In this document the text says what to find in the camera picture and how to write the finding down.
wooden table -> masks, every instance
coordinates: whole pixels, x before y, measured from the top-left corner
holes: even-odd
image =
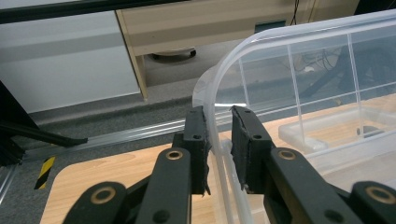
[[[71,206],[87,188],[104,181],[120,182],[126,187],[151,174],[158,154],[171,147],[166,144],[85,161],[64,168],[55,178],[41,223],[62,223]],[[209,177],[212,195],[217,194],[213,176]],[[216,223],[215,197],[192,195],[192,223]]]
[[[381,109],[387,112],[396,112],[394,99],[396,94],[382,96],[361,102],[361,105]],[[304,114],[304,119],[316,118],[329,113],[349,109],[356,104],[340,105],[319,112]],[[266,130],[278,147],[291,147],[278,137],[278,127],[297,121],[298,117],[279,119],[264,123]],[[230,137],[231,132],[221,133],[221,136]],[[144,150],[128,152],[116,156],[106,157],[93,161],[85,161],[64,168],[55,178],[49,199],[41,219],[41,223],[62,223],[65,215],[87,188],[103,181],[116,181],[129,187],[137,181],[151,174],[158,154],[171,145],[151,147]],[[208,160],[213,171],[214,163]],[[209,172],[209,187],[212,196],[192,196],[192,223],[222,223],[219,217],[219,202],[214,195],[218,195],[217,184],[213,172]]]

metal rail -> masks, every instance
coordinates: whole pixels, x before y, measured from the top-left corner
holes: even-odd
[[[88,138],[88,143],[75,147],[41,147],[26,150],[23,161],[35,161],[46,159],[51,156],[71,153],[80,150],[93,149],[97,147],[114,146],[121,143],[127,143],[139,139],[158,136],[166,133],[175,133],[184,129],[184,119],[178,119],[170,122],[160,123],[156,125],[145,126],[141,128],[108,133]]]
[[[3,202],[4,197],[6,196],[6,193],[9,189],[9,186],[11,185],[12,179],[14,178],[15,175],[15,170],[17,169],[16,164],[14,165],[9,165],[9,166],[3,166],[0,167],[0,204]]]

black cable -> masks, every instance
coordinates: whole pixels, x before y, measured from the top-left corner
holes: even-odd
[[[387,10],[390,9],[391,6],[393,6],[393,3],[395,3],[395,0],[393,0],[393,2],[390,3],[390,5],[387,7]]]
[[[330,71],[330,70],[332,70],[333,68],[334,68],[334,66],[332,66],[332,64],[329,62],[329,59],[327,58],[327,53],[326,53],[326,50],[325,49],[323,49],[323,51],[322,51],[322,61],[323,61],[323,65],[324,65],[324,67],[326,68],[326,70],[328,70],[328,71]]]
[[[298,9],[299,4],[300,4],[300,0],[295,0],[294,14],[293,14],[293,19],[291,19],[290,25],[293,25],[293,22],[294,22],[294,25],[297,25],[296,15],[297,15],[297,9]]]

transparent plastic bin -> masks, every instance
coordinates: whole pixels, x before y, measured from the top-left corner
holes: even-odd
[[[230,154],[232,105],[252,109],[278,147],[301,151],[350,191],[396,188],[396,10],[255,34],[199,79],[219,199],[218,223],[264,223],[262,196],[240,190]]]

